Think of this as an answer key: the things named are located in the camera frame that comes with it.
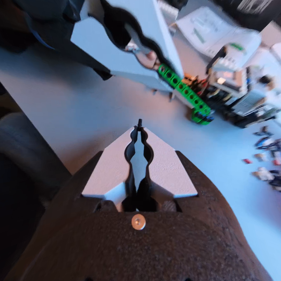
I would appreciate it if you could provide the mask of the person's black clothed body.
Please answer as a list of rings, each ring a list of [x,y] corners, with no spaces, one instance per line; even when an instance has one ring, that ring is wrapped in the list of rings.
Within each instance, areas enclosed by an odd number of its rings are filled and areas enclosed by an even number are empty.
[[[1,84],[0,278],[30,242],[71,174]]]

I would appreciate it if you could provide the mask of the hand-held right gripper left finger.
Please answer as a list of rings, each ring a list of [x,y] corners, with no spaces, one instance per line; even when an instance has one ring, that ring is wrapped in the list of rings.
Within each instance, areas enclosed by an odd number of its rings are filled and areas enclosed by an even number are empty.
[[[112,201],[123,212],[122,202],[136,195],[131,159],[135,155],[138,128],[134,126],[107,146],[88,179],[82,196]]]

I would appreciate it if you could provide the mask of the person's left forearm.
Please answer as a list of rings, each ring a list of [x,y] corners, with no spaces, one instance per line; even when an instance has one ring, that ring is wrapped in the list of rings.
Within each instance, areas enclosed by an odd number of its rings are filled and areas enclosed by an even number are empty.
[[[0,46],[22,53],[36,42],[68,54],[71,35],[85,1],[1,0]]]

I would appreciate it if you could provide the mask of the green lego beam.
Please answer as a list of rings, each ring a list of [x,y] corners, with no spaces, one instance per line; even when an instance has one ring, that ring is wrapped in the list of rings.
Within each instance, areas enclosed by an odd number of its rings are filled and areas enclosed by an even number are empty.
[[[167,65],[161,64],[158,68],[159,75],[173,89],[177,89],[187,100],[194,106],[194,111],[199,112],[202,116],[210,114],[211,109],[207,104],[184,82],[181,78]]]

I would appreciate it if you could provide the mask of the partly built lego truck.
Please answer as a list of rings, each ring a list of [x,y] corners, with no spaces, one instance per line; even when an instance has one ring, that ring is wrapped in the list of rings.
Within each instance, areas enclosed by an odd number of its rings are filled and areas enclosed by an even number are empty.
[[[230,50],[244,55],[242,46],[224,45],[206,66],[205,79],[185,73],[182,82],[211,109],[239,128],[267,120],[280,124],[280,58],[265,47],[258,47],[238,68],[228,58]]]

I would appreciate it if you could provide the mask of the pile of small lego pins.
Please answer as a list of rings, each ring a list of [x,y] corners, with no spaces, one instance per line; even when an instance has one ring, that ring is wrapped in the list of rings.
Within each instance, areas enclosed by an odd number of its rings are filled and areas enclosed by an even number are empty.
[[[259,181],[270,185],[272,190],[281,193],[281,139],[274,138],[268,126],[263,126],[254,135],[260,137],[254,144],[257,153],[254,159],[259,166],[251,175]]]

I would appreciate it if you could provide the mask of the lego set box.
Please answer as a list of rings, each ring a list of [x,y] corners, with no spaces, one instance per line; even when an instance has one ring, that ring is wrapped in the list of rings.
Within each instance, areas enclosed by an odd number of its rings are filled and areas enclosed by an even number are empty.
[[[262,31],[280,16],[280,0],[214,0],[214,4],[242,27]]]

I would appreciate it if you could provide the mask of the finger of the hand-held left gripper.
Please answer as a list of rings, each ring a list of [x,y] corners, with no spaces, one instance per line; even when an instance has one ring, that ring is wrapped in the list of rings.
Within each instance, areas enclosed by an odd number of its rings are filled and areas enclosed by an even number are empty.
[[[135,56],[154,51],[161,64],[167,65],[180,78],[183,69],[172,36],[157,1],[108,0],[105,1],[105,24],[112,26],[116,42],[121,40],[118,32],[124,32],[124,40],[132,41],[139,48]]]
[[[74,25],[71,42],[107,67],[112,76],[142,83],[153,90],[172,91],[158,69],[148,69],[139,62],[135,56],[139,48],[124,40],[122,30],[118,32],[121,40],[114,40],[112,26],[108,28],[105,24],[105,1],[85,1],[80,18]]]

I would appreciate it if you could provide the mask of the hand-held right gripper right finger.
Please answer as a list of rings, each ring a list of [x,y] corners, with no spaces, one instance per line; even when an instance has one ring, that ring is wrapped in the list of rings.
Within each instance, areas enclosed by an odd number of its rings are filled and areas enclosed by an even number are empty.
[[[145,180],[153,199],[177,199],[198,195],[176,150],[142,127],[141,141],[147,161]]]

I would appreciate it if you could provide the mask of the open instruction booklet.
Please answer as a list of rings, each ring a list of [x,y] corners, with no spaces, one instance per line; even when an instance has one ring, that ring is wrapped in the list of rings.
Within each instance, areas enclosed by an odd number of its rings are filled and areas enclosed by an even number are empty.
[[[225,47],[225,65],[233,69],[242,68],[262,42],[258,31],[230,25],[207,6],[177,19],[176,25],[190,44],[209,58]]]

